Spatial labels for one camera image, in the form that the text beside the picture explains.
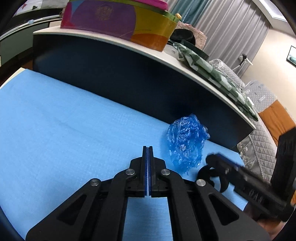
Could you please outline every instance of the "blue plastic bag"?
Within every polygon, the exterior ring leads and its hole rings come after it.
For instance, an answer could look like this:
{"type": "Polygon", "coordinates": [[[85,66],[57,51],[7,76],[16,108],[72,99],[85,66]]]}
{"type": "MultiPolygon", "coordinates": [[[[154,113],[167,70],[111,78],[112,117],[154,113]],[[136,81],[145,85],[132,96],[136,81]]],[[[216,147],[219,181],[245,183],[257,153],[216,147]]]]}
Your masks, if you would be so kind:
{"type": "Polygon", "coordinates": [[[209,138],[207,128],[194,114],[182,117],[169,126],[167,141],[171,160],[178,172],[188,174],[189,169],[200,164],[202,149],[209,138]]]}

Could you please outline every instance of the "black round object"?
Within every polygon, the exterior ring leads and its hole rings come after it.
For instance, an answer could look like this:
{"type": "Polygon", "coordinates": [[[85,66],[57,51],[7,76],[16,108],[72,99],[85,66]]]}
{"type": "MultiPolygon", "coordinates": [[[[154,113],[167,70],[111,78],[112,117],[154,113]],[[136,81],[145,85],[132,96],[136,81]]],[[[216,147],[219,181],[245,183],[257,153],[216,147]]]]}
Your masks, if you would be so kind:
{"type": "Polygon", "coordinates": [[[193,35],[193,32],[188,29],[175,29],[170,39],[177,43],[180,43],[182,40],[186,40],[189,43],[195,45],[195,37],[193,35]]]}

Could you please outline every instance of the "quilted gray cover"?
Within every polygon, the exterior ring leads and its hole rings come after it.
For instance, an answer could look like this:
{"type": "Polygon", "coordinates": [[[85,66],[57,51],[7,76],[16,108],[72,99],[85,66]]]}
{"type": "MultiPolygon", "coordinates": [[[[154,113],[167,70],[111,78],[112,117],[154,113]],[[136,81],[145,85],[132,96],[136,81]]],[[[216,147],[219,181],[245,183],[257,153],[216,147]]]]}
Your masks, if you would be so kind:
{"type": "Polygon", "coordinates": [[[222,60],[213,59],[209,61],[210,65],[221,72],[226,78],[229,78],[238,88],[244,89],[245,84],[222,60]]]}
{"type": "Polygon", "coordinates": [[[252,122],[256,129],[237,148],[246,168],[270,182],[276,163],[277,146],[259,116],[258,122],[252,122]]]}
{"type": "Polygon", "coordinates": [[[244,92],[253,101],[255,109],[258,112],[264,111],[277,99],[264,84],[261,84],[257,80],[249,82],[244,92]]]}
{"type": "MultiPolygon", "coordinates": [[[[257,80],[249,82],[243,92],[250,97],[258,112],[265,110],[276,100],[276,96],[257,80]]],[[[277,146],[262,119],[258,119],[258,122],[252,121],[256,129],[237,147],[246,168],[270,182],[276,163],[277,146]]]]}

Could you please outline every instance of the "blue foam mat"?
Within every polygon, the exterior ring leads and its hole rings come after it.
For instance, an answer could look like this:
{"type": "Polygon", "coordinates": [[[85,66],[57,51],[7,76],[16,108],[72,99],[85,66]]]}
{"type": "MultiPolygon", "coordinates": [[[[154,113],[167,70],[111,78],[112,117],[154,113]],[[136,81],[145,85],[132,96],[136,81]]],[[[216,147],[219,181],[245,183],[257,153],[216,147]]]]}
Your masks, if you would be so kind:
{"type": "MultiPolygon", "coordinates": [[[[23,238],[88,180],[128,168],[144,145],[174,170],[167,123],[93,93],[25,70],[0,90],[0,102],[0,206],[23,238]]],[[[242,164],[207,141],[200,166],[183,178],[194,180],[217,152],[242,164]]],[[[246,205],[233,186],[224,195],[246,205]]],[[[166,198],[129,198],[123,240],[172,240],[166,198]]]]}

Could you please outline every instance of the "orange cushion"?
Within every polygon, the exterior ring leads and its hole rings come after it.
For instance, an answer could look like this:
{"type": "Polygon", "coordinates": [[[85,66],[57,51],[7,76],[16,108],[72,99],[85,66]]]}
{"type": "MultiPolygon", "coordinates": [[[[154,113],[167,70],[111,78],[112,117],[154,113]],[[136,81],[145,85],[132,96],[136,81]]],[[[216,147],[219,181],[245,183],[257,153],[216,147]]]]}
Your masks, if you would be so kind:
{"type": "Polygon", "coordinates": [[[296,192],[294,193],[292,200],[291,200],[291,204],[295,205],[296,204],[296,192]]]}
{"type": "Polygon", "coordinates": [[[270,107],[260,112],[259,116],[269,130],[276,146],[278,145],[279,136],[296,126],[278,100],[273,102],[270,107]]]}

